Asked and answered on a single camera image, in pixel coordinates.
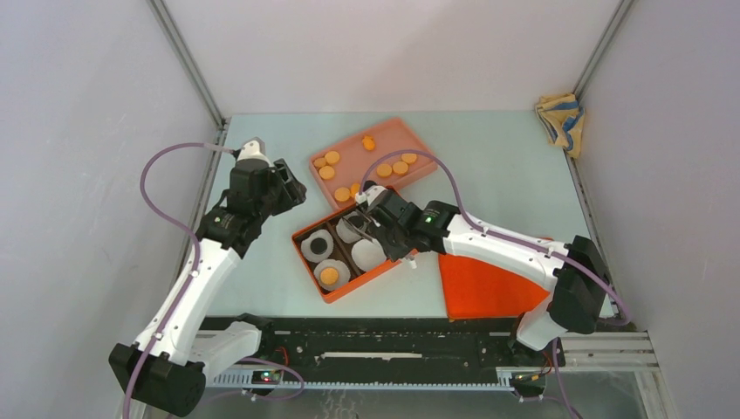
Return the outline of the black sandwich cookie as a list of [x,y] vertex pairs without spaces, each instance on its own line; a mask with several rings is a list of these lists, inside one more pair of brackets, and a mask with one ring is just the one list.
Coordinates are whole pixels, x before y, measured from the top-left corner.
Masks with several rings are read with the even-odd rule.
[[352,215],[348,217],[347,221],[358,230],[363,230],[366,227],[365,219],[358,215]]
[[328,250],[328,243],[326,240],[322,237],[314,238],[310,244],[309,248],[311,252],[315,255],[323,255]]

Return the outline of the orange cookie box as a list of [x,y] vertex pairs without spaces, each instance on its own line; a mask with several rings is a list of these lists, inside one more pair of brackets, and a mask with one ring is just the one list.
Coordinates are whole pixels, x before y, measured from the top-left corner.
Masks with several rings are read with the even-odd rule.
[[355,203],[295,232],[291,241],[327,304],[401,264],[382,255]]

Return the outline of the pink cookie tray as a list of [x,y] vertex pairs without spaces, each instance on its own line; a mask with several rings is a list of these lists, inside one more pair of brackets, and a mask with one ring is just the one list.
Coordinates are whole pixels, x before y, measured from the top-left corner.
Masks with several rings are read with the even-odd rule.
[[[374,137],[376,144],[374,151],[366,151],[362,147],[361,139],[364,135]],[[312,162],[319,157],[324,157],[331,150],[338,151],[341,159],[332,166],[336,171],[335,177],[325,181],[320,178],[319,168],[315,168]],[[319,191],[328,201],[330,207],[334,210],[340,210],[353,203],[353,199],[350,198],[345,203],[336,202],[333,197],[335,189],[340,187],[350,189],[351,185],[356,182],[361,186],[366,180],[386,187],[403,189],[438,169],[438,164],[427,157],[431,152],[432,150],[427,144],[402,118],[393,117],[320,149],[310,155],[308,166],[310,173],[318,184]],[[379,164],[393,165],[396,161],[401,161],[401,155],[404,153],[418,155],[417,162],[409,165],[409,171],[405,175],[392,174],[387,178],[377,176],[375,170]]]

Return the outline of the metal tongs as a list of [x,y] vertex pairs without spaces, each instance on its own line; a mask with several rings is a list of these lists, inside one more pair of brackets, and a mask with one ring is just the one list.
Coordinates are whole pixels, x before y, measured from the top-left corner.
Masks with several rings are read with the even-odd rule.
[[357,242],[361,243],[357,251],[357,245],[353,245],[351,257],[353,262],[362,271],[371,271],[384,262],[401,263],[402,265],[409,266],[411,269],[417,268],[413,254],[407,254],[403,258],[398,259],[390,258],[389,251],[383,247],[382,242],[372,235],[374,224],[359,212],[354,211],[347,216],[342,216],[337,226],[339,230],[343,231],[344,235],[349,231],[350,236],[357,237]]

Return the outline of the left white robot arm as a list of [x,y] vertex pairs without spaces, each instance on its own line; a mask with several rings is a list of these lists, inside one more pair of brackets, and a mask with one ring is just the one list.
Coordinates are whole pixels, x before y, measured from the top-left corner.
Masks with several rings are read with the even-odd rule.
[[230,272],[264,223],[305,201],[306,187],[283,159],[237,161],[230,186],[207,212],[175,287],[145,330],[116,344],[108,363],[125,394],[171,415],[189,415],[201,400],[212,361],[191,358],[196,335]]

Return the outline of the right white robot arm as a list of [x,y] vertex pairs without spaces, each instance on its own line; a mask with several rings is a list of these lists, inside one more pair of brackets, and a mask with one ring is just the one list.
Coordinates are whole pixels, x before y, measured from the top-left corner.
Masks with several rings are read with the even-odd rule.
[[529,237],[470,216],[455,205],[431,201],[423,209],[376,185],[356,196],[367,233],[396,261],[413,252],[471,258],[525,278],[548,293],[524,313],[507,342],[510,358],[529,365],[566,333],[588,335],[606,299],[603,261],[593,243]]

